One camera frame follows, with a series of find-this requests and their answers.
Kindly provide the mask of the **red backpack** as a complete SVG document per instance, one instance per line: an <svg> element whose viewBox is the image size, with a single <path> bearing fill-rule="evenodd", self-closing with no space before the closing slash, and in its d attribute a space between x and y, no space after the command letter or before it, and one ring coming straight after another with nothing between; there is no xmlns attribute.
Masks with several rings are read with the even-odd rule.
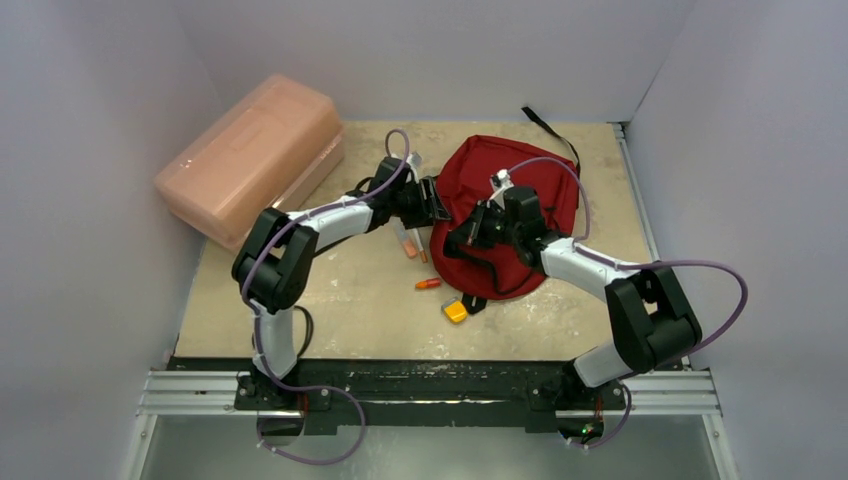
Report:
<svg viewBox="0 0 848 480"><path fill-rule="evenodd" d="M570 235L579 206L578 151L530 107L525 116L570 151L563 157L497 136L467 138L444 164L436 190L449 219L435 221L429 249L436 272L461 293L445 309L460 322L490 301L523 296L545 280L545 237Z"/></svg>

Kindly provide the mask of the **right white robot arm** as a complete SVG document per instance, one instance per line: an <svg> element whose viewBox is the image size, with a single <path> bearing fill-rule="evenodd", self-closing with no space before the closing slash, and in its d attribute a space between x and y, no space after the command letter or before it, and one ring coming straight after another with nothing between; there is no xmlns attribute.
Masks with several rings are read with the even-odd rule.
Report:
<svg viewBox="0 0 848 480"><path fill-rule="evenodd" d="M530 187L510 187L497 200L479 202L448 240L483 250L505 246L531 271L604 302L611 341L570 361L561 381L563 397L573 406L588 405L602 385L648 372L702 339L700 323L670 268L640 266L583 248L548 225Z"/></svg>

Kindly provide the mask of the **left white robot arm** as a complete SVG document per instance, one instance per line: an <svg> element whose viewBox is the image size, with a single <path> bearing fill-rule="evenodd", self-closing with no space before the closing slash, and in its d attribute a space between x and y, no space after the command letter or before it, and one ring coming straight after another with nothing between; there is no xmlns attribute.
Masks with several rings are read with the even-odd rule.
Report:
<svg viewBox="0 0 848 480"><path fill-rule="evenodd" d="M272 408L287 408L297 399L298 382L287 375L298 359L292 315L314 258L392 218L413 229L448 221L451 215L438 196L434 177L417 178L410 163L391 156L380 162L374 175L329 204L304 211L268 207L260 212L231 275L253 312L253 363L266 375L259 395Z"/></svg>

